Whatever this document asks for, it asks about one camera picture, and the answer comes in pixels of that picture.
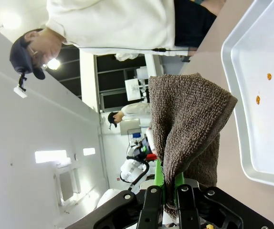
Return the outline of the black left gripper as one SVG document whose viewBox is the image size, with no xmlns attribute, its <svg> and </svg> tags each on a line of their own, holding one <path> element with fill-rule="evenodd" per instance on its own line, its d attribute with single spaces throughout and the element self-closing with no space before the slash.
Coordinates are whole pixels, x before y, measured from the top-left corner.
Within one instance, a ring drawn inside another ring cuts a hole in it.
<svg viewBox="0 0 274 229">
<path fill-rule="evenodd" d="M 137 155 L 148 155 L 151 153 L 151 148 L 148 140 L 142 140 L 137 143 Z"/>
</svg>

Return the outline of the right gripper black green left finger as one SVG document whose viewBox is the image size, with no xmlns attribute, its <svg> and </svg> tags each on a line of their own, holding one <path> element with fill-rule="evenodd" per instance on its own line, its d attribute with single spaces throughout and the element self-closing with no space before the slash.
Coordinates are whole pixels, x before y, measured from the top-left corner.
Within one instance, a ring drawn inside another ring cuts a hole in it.
<svg viewBox="0 0 274 229">
<path fill-rule="evenodd" d="M 162 210 L 163 190 L 149 186 L 134 194 L 130 190 L 103 196 L 95 210 L 95 229 L 157 229 Z"/>
</svg>

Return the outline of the right gripper black green right finger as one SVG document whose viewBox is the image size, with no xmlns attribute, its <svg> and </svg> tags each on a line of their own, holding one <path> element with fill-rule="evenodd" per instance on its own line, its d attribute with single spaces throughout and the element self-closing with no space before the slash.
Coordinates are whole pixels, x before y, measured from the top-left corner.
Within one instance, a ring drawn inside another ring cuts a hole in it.
<svg viewBox="0 0 274 229">
<path fill-rule="evenodd" d="M 273 222 L 217 187 L 201 190 L 196 180 L 185 180 L 181 173 L 175 178 L 175 188 L 181 229 L 274 228 Z"/>
</svg>

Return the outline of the person's left hand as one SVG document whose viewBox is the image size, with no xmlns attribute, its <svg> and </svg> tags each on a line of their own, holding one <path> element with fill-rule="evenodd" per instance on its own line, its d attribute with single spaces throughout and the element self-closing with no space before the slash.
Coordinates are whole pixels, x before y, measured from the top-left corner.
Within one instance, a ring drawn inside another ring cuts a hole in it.
<svg viewBox="0 0 274 229">
<path fill-rule="evenodd" d="M 207 10 L 218 16 L 225 2 L 225 0 L 204 0 L 202 4 Z"/>
</svg>

